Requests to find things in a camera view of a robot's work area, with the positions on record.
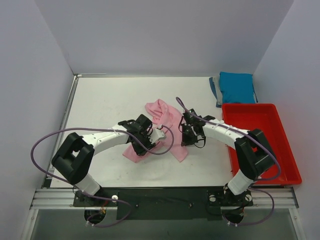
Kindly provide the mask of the pink t shirt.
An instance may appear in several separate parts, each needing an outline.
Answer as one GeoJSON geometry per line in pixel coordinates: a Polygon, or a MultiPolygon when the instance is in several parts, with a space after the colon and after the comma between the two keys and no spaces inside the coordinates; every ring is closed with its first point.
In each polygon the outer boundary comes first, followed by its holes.
{"type": "Polygon", "coordinates": [[[144,108],[146,112],[152,116],[152,123],[155,127],[164,125],[171,130],[171,132],[168,132],[166,128],[162,129],[166,135],[166,139],[158,142],[152,151],[156,152],[161,148],[169,149],[169,153],[179,162],[182,162],[187,157],[188,150],[185,146],[181,146],[182,133],[178,128],[182,118],[180,111],[161,99],[146,103],[144,108]]]}

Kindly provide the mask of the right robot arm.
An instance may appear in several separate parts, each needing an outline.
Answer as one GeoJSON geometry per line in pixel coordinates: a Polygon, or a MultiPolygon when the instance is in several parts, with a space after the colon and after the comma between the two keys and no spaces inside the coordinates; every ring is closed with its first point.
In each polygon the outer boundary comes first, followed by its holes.
{"type": "Polygon", "coordinates": [[[239,170],[223,186],[222,195],[222,199],[229,205],[244,198],[248,189],[272,166],[279,168],[265,134],[259,129],[236,128],[210,115],[198,116],[193,109],[182,114],[178,128],[182,134],[183,147],[196,146],[201,141],[205,144],[207,138],[210,138],[235,150],[239,170]]]}

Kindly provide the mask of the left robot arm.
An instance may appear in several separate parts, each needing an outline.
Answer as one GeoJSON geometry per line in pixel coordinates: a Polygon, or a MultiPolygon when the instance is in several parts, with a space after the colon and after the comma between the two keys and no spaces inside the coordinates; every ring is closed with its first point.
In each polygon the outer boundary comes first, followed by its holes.
{"type": "Polygon", "coordinates": [[[144,156],[147,150],[155,148],[156,143],[165,136],[160,129],[153,129],[152,125],[151,120],[141,114],[136,120],[120,121],[109,131],[87,135],[70,133],[51,163],[68,183],[86,193],[85,200],[91,206],[98,206],[107,194],[89,174],[93,157],[107,149],[128,143],[135,154],[144,156]]]}

